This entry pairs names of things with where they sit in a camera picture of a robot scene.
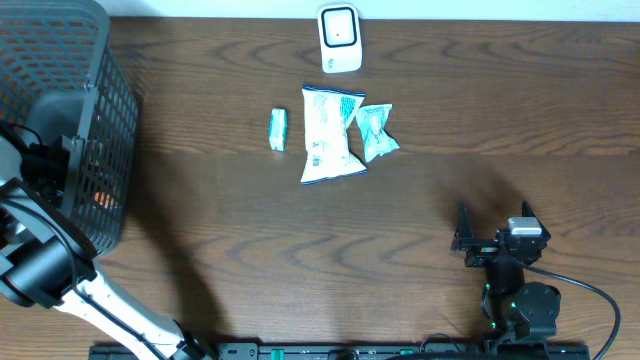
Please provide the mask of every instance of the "white device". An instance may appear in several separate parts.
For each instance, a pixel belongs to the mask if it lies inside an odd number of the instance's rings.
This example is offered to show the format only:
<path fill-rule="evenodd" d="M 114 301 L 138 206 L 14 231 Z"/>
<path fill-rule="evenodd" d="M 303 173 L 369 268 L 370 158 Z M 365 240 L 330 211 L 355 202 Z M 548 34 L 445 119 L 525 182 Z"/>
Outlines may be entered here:
<path fill-rule="evenodd" d="M 362 65 L 358 10 L 349 4 L 329 5 L 318 11 L 322 70 L 340 73 Z"/>

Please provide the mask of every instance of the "basket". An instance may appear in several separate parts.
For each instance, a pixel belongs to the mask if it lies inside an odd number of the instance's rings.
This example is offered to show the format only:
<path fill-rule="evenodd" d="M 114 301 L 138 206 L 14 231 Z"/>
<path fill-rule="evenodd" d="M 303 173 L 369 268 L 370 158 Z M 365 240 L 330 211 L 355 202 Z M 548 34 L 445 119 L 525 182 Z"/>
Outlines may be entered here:
<path fill-rule="evenodd" d="M 108 36 L 90 0 L 0 3 L 0 121 L 70 139 L 59 210 L 99 254 L 120 241 L 139 121 Z"/>

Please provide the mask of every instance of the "wood grain surface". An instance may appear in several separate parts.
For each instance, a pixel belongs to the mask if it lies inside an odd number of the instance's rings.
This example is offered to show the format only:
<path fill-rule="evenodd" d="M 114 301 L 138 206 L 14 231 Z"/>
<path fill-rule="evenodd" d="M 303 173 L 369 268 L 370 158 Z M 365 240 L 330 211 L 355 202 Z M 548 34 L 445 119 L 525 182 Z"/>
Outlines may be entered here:
<path fill-rule="evenodd" d="M 419 341 L 489 330 L 484 274 L 449 246 L 458 201 L 490 236 L 528 200 L 540 267 L 622 309 L 608 359 L 640 354 L 640 24 L 362 21 L 364 63 L 321 70 L 315 21 L 112 19 L 143 104 L 129 216 L 101 262 L 152 309 L 215 341 Z M 302 186 L 302 84 L 393 104 L 401 146 L 363 176 Z M 289 116 L 284 154 L 269 114 Z M 351 149 L 362 155 L 357 126 Z M 562 292 L 556 340 L 595 354 L 613 312 Z M 86 358 L 109 342 L 0 299 L 0 358 Z"/>

